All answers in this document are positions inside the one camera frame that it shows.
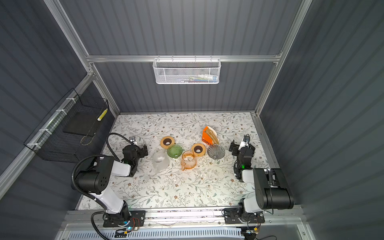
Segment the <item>wooden dripper ring stand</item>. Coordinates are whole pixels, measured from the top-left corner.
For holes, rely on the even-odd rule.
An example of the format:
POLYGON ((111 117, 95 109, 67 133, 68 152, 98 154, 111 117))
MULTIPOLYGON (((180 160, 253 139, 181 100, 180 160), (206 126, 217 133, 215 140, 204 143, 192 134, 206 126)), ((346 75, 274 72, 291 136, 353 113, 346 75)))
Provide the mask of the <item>wooden dripper ring stand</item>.
POLYGON ((195 157, 202 157, 206 154, 206 146, 204 144, 194 144, 191 147, 191 150, 193 151, 195 157))

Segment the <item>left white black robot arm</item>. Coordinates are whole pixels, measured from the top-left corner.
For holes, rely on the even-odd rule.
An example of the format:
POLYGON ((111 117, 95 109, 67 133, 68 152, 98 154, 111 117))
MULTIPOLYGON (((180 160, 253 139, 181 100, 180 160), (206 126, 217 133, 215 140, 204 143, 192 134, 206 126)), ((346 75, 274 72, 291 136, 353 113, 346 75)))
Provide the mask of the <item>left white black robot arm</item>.
POLYGON ((102 206, 105 228, 121 227, 133 230, 144 225, 145 211, 130 212, 128 204, 109 187, 111 175, 133 177, 138 160, 148 155, 148 148, 128 145, 123 148, 123 161, 113 156, 90 156, 80 161, 71 175, 73 189, 102 206))

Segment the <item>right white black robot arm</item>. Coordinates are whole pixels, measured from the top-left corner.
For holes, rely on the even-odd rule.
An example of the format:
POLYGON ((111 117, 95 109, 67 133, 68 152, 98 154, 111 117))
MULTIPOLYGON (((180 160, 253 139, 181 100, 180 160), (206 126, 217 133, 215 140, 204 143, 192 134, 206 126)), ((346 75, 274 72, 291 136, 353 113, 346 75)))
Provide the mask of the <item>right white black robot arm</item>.
POLYGON ((256 148, 248 137, 237 145, 231 142, 229 152, 236 157, 234 174, 241 183, 254 185, 254 192, 242 198, 236 208, 223 210, 226 224, 264 223, 263 212, 290 210, 294 207, 294 197, 281 169, 253 168, 252 158, 256 148))

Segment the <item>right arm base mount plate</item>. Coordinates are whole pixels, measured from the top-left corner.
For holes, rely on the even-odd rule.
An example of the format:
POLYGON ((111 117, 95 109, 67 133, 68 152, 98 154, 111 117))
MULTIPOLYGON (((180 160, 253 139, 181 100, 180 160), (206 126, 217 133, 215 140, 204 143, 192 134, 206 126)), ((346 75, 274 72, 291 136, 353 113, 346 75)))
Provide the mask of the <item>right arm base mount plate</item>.
POLYGON ((229 225, 265 223, 265 218, 261 213, 241 213, 237 208, 225 208, 222 210, 222 215, 225 223, 229 225))

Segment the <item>orange coffee filter box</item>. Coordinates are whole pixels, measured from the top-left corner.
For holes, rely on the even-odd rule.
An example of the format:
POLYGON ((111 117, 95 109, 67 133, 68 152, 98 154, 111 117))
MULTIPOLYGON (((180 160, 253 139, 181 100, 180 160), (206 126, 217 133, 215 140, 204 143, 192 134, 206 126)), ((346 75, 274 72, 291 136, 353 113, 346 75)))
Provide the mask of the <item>orange coffee filter box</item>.
POLYGON ((205 144, 211 146, 211 145, 213 145, 213 144, 212 144, 212 140, 211 140, 210 136, 208 136, 208 135, 206 134, 206 130, 207 130, 208 127, 209 127, 209 126, 206 126, 206 127, 204 128, 204 130, 203 130, 203 133, 202 133, 202 141, 203 141, 205 144))

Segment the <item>orange glass carafe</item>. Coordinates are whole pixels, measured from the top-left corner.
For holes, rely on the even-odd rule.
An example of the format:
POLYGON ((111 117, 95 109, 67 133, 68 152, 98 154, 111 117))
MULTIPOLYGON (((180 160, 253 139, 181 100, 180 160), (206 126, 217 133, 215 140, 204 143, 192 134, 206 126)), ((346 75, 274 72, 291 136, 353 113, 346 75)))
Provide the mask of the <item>orange glass carafe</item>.
POLYGON ((185 151, 182 154, 182 159, 181 159, 182 171, 193 169, 196 165, 197 165, 197 158, 195 157, 195 153, 192 150, 185 151))

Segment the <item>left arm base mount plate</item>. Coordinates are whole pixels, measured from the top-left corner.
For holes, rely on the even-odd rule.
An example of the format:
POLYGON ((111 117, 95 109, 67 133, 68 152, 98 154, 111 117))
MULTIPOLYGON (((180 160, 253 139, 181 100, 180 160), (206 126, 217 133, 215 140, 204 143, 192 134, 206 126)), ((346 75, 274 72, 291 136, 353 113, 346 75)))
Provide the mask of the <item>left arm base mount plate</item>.
POLYGON ((103 227, 104 228, 117 228, 123 227, 142 227, 144 225, 146 211, 130 211, 129 213, 122 214, 104 214, 103 227))

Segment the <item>brown paper coffee filters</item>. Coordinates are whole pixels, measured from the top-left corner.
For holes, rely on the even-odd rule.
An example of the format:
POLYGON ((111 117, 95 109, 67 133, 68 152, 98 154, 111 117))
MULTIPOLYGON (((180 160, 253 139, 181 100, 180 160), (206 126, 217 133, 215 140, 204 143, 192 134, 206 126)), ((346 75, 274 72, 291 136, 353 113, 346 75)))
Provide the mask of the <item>brown paper coffee filters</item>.
POLYGON ((208 127, 206 130, 206 134, 208 136, 210 136, 213 145, 219 144, 219 139, 217 138, 217 133, 212 128, 208 127))

